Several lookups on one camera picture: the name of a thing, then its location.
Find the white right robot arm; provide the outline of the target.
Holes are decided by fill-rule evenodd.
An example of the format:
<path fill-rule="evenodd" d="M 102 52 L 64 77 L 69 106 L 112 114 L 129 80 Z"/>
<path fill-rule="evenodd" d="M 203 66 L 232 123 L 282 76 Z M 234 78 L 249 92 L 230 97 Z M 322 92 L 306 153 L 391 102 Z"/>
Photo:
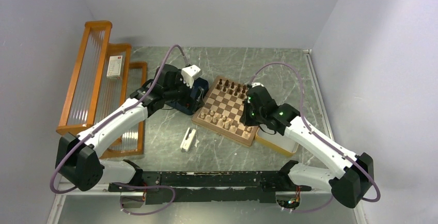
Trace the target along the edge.
<path fill-rule="evenodd" d="M 373 159 L 369 154 L 357 155 L 329 139 L 290 104 L 277 105 L 263 85 L 250 86 L 246 93 L 240 119 L 243 124 L 266 126 L 285 141 L 298 143 L 326 166 L 323 169 L 293 161 L 278 177 L 283 189 L 309 186 L 324 190 L 351 209 L 365 199 L 374 183 Z"/>

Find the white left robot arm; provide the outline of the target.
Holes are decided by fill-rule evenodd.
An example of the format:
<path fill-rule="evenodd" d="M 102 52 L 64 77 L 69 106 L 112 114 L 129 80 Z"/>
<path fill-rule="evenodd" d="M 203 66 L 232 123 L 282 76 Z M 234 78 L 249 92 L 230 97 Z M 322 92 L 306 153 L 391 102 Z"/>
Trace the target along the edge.
<path fill-rule="evenodd" d="M 143 170 L 131 161 L 104 162 L 103 153 L 124 132 L 147 120 L 167 103 L 193 106 L 191 93 L 202 75 L 196 65 L 178 69 L 162 64 L 110 115 L 77 135 L 66 133 L 59 140 L 54 174 L 61 174 L 81 191 L 101 182 L 121 184 L 135 191 L 143 186 Z"/>

